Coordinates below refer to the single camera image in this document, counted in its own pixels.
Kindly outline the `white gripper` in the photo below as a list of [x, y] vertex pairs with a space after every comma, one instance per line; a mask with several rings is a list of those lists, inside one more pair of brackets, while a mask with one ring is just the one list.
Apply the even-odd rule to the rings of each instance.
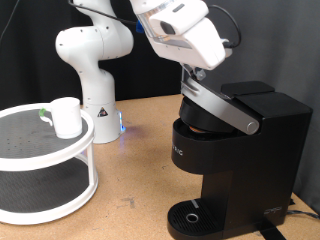
[[181, 63], [195, 81], [206, 77], [203, 69], [213, 70], [231, 54], [226, 52], [223, 40], [208, 18], [203, 18], [182, 35], [171, 35], [168, 41], [152, 38], [149, 41], [159, 57]]

